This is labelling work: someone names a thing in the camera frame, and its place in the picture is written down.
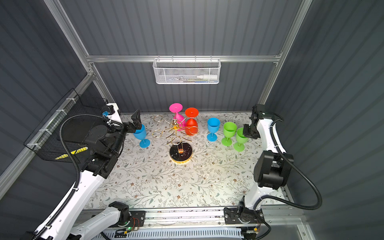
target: floral pattern surface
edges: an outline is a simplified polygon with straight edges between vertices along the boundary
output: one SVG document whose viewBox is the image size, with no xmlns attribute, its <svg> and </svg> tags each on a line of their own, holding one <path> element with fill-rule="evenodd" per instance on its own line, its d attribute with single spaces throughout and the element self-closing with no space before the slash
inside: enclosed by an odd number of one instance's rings
<svg viewBox="0 0 384 240">
<path fill-rule="evenodd" d="M 92 195 L 85 209 L 104 209 L 113 201 L 126 203 L 130 208 L 204 207 L 237 205 L 252 187 L 253 169 L 262 148 L 260 139 L 249 139 L 245 150 L 237 152 L 232 145 L 221 144 L 223 124 L 234 122 L 237 127 L 249 123 L 250 113 L 200 113 L 195 120 L 199 133 L 190 137 L 193 153 L 185 164 L 174 163 L 169 156 L 165 133 L 153 138 L 156 129 L 168 127 L 168 123 L 154 122 L 153 114 L 142 114 L 141 121 L 150 139 L 149 147 L 140 148 L 140 140 L 128 134 L 124 150 L 109 177 Z M 173 114 L 164 114 L 170 121 Z M 207 140 L 209 118 L 221 121 L 216 142 Z M 129 116 L 122 115 L 123 121 Z M 281 189 L 271 195 L 284 198 Z M 267 199 L 266 205 L 281 204 Z"/>
</svg>

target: pink wine glass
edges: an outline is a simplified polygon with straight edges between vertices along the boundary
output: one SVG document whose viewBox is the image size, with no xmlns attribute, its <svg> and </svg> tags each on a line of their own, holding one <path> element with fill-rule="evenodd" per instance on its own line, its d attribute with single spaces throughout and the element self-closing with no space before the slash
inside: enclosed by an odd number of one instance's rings
<svg viewBox="0 0 384 240">
<path fill-rule="evenodd" d="M 181 126 L 182 127 L 185 127 L 185 122 L 184 122 L 184 119 L 185 117 L 183 117 L 182 115 L 179 114 L 179 112 L 181 110 L 183 110 L 183 105 L 181 105 L 180 103 L 174 103 L 174 104 L 171 104 L 169 106 L 169 110 L 173 113 L 175 113 L 175 118 L 181 122 Z"/>
</svg>

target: blue wine glass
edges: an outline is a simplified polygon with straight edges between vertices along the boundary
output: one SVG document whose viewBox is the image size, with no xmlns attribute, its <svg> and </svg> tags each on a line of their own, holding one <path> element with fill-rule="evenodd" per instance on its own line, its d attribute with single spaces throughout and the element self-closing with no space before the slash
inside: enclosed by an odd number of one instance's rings
<svg viewBox="0 0 384 240">
<path fill-rule="evenodd" d="M 218 128 L 220 127 L 220 120 L 217 118 L 210 118 L 208 119 L 208 131 L 210 134 L 207 135 L 207 139 L 210 142 L 214 142 L 217 140 L 217 135 L 215 132 L 218 131 Z"/>
<path fill-rule="evenodd" d="M 136 130 L 136 132 L 133 133 L 133 136 L 135 136 L 135 138 L 141 140 L 140 147 L 142 147 L 142 148 L 149 147 L 149 145 L 151 144 L 150 140 L 145 139 L 147 137 L 147 131 L 145 131 L 145 127 L 143 124 L 141 124 L 140 130 Z"/>
</svg>

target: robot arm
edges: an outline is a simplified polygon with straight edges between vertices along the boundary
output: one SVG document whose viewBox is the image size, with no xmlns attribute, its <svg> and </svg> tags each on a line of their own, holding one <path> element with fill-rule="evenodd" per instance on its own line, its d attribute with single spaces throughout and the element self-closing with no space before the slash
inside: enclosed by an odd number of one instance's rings
<svg viewBox="0 0 384 240">
<path fill-rule="evenodd" d="M 86 143 L 90 149 L 91 155 L 81 169 L 78 187 L 75 188 L 73 185 L 50 216 L 36 228 L 35 232 L 26 233 L 21 238 L 22 240 L 88 240 L 111 225 L 116 223 L 124 225 L 129 221 L 129 207 L 114 202 L 99 215 L 77 227 L 73 227 L 89 198 L 115 166 L 119 157 L 118 151 L 123 148 L 126 134 L 141 129 L 139 110 L 132 115 L 133 122 L 128 123 L 121 121 L 116 103 L 107 104 L 102 108 L 101 112 L 104 116 L 101 118 L 104 118 L 107 124 L 95 127 L 89 126 L 88 129 L 91 128 L 91 130 L 83 131 L 83 135 L 81 133 L 76 136 L 67 134 L 63 137 L 64 141 Z M 73 122 L 64 131 L 81 132 L 75 118 L 71 121 Z M 73 189 L 75 192 L 67 199 Z"/>
<path fill-rule="evenodd" d="M 265 198 L 275 199 L 300 209 L 315 210 L 322 205 L 322 197 L 313 182 L 293 165 L 293 156 L 287 154 L 281 145 L 275 123 L 283 121 L 283 119 L 275 113 L 266 112 L 264 105 L 260 104 L 256 104 L 252 108 L 250 119 L 250 124 L 244 125 L 243 135 L 253 139 L 261 138 L 263 148 L 253 172 L 255 183 L 249 193 L 243 196 L 237 209 L 224 208 L 224 213 L 226 214 L 226 224 L 260 223 L 260 221 L 264 223 L 268 227 L 268 231 L 256 238 L 261 239 L 271 231 L 271 227 L 265 222 L 261 210 Z M 270 196 L 274 190 L 286 185 L 292 168 L 311 186 L 317 197 L 316 204 L 305 206 Z M 253 239 L 252 234 L 258 233 L 255 229 L 248 229 L 244 233 L 245 239 Z"/>
<path fill-rule="evenodd" d="M 263 148 L 263 152 L 253 171 L 255 183 L 244 198 L 244 206 L 250 210 L 260 210 L 261 205 L 264 202 L 264 200 L 261 200 L 260 198 L 264 195 L 271 194 L 279 187 L 285 186 L 291 172 L 291 166 L 281 160 L 281 156 L 276 150 L 276 146 L 270 133 L 270 126 L 277 118 L 280 118 L 280 116 L 266 112 L 264 110 L 264 105 L 257 104 L 252 109 L 250 125 L 244 125 L 243 134 L 251 138 L 260 138 Z M 276 131 L 276 125 L 272 128 L 277 146 L 290 162 L 293 163 L 293 156 L 286 154 L 286 151 L 281 145 Z"/>
</svg>

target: wire mesh basket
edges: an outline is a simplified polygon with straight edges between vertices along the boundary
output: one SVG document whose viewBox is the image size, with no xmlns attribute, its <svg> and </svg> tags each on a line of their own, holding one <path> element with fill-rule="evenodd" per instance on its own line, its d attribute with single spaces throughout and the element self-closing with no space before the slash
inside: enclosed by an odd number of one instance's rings
<svg viewBox="0 0 384 240">
<path fill-rule="evenodd" d="M 157 84 L 217 84 L 221 62 L 210 61 L 153 61 Z"/>
<path fill-rule="evenodd" d="M 67 118 L 77 114 L 100 115 L 101 107 L 107 103 L 106 99 L 91 96 L 79 96 L 66 99 L 68 102 L 62 109 L 56 110 L 53 118 L 39 129 L 36 135 L 30 136 L 24 142 L 24 145 L 36 153 L 41 159 L 46 161 L 70 162 L 70 158 L 65 155 L 63 145 L 60 141 L 59 129 Z M 80 121 L 92 121 L 92 126 L 103 124 L 100 118 L 82 116 Z M 71 152 L 76 151 L 75 159 L 78 163 L 89 156 L 88 148 L 79 143 L 67 142 L 66 144 Z"/>
</svg>

